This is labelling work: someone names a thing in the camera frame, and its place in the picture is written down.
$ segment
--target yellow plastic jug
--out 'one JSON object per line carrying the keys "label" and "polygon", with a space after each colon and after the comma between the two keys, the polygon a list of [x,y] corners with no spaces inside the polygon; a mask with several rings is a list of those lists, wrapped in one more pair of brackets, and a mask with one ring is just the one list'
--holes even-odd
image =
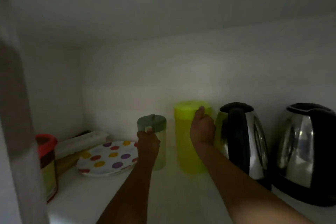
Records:
{"label": "yellow plastic jug", "polygon": [[195,112],[202,105],[205,108],[205,114],[211,116],[211,107],[205,101],[183,101],[174,106],[177,159],[182,171],[189,174],[206,171],[190,141],[191,122]]}

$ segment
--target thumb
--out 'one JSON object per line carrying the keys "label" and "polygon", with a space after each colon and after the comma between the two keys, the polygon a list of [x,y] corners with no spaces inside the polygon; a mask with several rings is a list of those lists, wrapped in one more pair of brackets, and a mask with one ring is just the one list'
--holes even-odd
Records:
{"label": "thumb", "polygon": [[203,118],[205,112],[204,106],[200,106],[199,109],[195,112],[194,120],[200,120]]}

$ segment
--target hand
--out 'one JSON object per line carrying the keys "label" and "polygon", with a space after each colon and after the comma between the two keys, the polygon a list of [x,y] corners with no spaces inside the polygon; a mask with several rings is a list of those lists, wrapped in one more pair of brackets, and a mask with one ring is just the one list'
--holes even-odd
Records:
{"label": "hand", "polygon": [[200,145],[213,145],[215,137],[215,125],[213,119],[204,114],[205,109],[201,106],[195,113],[194,120],[191,123],[190,139],[195,150]]}
{"label": "hand", "polygon": [[138,155],[140,163],[146,163],[147,165],[153,165],[158,156],[160,149],[160,140],[153,133],[153,131],[143,132],[138,131]]}

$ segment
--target jar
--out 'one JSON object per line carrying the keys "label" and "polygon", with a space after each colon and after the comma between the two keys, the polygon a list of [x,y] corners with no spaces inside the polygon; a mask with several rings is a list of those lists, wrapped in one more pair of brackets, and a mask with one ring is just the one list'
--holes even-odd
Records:
{"label": "jar", "polygon": [[38,145],[37,150],[40,158],[44,191],[47,203],[49,203],[58,190],[54,150],[57,145],[57,139],[49,134],[39,134],[35,136],[35,140]]}
{"label": "jar", "polygon": [[153,170],[160,170],[166,165],[166,127],[167,120],[164,116],[151,114],[143,116],[137,121],[138,131],[147,132],[149,128],[153,130],[157,138],[161,141],[160,150],[157,155]]}
{"label": "jar", "polygon": [[211,116],[211,107],[205,101],[183,101],[174,106],[177,160],[182,171],[189,174],[206,171],[190,140],[191,122],[200,106]]}

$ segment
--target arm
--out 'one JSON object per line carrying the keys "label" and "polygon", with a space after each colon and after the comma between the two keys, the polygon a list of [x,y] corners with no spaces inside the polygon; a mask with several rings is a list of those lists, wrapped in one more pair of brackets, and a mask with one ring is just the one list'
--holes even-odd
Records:
{"label": "arm", "polygon": [[191,125],[190,138],[207,167],[235,224],[311,224],[306,217],[269,192],[213,147],[215,127],[200,107]]}
{"label": "arm", "polygon": [[138,132],[139,159],[96,224],[145,224],[152,169],[160,141],[153,133]]}

